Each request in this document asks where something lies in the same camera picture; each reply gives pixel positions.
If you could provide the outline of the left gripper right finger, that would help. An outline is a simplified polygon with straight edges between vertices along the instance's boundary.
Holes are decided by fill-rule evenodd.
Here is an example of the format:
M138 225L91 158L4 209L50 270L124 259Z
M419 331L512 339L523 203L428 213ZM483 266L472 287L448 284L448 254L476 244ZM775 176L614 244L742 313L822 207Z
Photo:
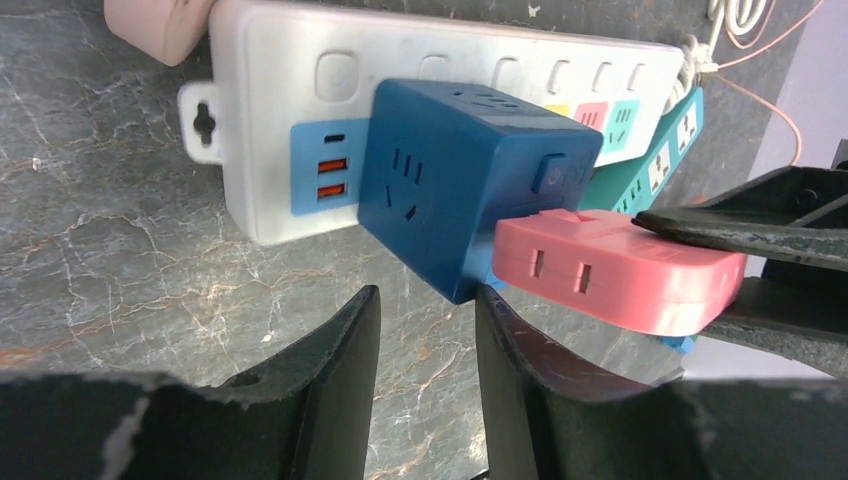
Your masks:
M495 479L843 479L847 384L676 381L612 373L475 293L490 474Z

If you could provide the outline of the light blue plug adapter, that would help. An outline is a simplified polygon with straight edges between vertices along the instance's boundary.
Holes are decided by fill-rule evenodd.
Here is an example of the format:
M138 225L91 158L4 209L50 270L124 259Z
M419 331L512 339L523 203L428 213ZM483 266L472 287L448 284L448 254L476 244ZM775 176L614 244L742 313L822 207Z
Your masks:
M657 340L664 346L682 355L689 354L695 346L696 336L670 337L658 336Z

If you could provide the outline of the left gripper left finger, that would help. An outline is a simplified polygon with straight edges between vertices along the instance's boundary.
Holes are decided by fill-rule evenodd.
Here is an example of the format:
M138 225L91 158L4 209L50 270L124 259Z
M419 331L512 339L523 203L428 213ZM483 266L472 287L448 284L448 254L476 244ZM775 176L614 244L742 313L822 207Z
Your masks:
M381 303L326 323L217 387L160 372L5 371L5 479L359 479Z

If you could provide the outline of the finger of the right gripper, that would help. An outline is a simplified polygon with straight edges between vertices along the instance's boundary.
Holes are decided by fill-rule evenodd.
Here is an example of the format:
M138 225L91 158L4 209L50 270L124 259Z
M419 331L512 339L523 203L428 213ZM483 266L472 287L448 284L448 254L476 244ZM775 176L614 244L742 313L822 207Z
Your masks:
M702 333L847 377L847 296L750 277Z
M652 208L633 223L669 239L847 269L847 172L782 167L703 203Z

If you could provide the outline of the red-pink cube adapter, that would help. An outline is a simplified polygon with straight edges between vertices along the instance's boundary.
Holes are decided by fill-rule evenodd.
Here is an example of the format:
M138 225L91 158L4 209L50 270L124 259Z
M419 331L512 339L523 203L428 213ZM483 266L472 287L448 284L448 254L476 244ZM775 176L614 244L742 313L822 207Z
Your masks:
M498 221L493 271L518 289L644 334L699 333L735 299L746 255L677 243L629 215L565 209Z

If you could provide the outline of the dark blue cube adapter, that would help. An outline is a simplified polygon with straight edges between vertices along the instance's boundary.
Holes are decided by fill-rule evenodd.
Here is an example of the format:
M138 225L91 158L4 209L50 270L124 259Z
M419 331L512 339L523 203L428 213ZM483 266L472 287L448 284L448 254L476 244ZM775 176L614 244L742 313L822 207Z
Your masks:
M599 131L491 87L387 79L376 89L358 220L453 304L494 283L495 227L575 209Z

